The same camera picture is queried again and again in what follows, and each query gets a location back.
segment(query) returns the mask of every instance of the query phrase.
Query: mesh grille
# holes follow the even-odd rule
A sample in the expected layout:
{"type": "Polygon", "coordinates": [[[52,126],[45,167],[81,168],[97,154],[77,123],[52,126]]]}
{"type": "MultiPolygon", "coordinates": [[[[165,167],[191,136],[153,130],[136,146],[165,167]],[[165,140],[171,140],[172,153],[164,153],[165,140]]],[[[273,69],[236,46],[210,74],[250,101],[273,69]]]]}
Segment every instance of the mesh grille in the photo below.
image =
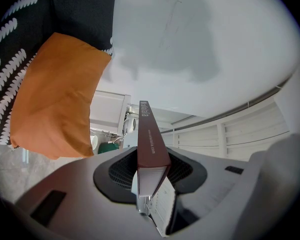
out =
{"type": "MultiPolygon", "coordinates": [[[[167,177],[174,186],[178,181],[189,176],[193,172],[193,168],[176,156],[172,154],[169,154],[169,156],[171,159],[171,168],[167,177]]],[[[109,176],[116,184],[131,191],[132,181],[136,170],[137,154],[131,153],[110,166],[109,176]]]]}

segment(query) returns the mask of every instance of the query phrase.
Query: marble floor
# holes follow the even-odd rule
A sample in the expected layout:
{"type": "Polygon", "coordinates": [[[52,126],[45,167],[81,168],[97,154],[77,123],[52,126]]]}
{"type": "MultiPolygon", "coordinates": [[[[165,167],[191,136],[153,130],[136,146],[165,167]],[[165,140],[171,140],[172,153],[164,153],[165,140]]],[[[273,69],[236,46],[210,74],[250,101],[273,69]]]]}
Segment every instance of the marble floor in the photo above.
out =
{"type": "MultiPolygon", "coordinates": [[[[97,155],[100,143],[108,142],[111,138],[106,137],[103,132],[94,132],[91,135],[98,136],[98,145],[93,151],[97,155]]],[[[12,149],[0,145],[0,195],[12,203],[61,166],[82,159],[60,157],[57,160],[50,160],[44,155],[29,151],[27,161],[23,152],[25,151],[20,147],[12,149]]]]}

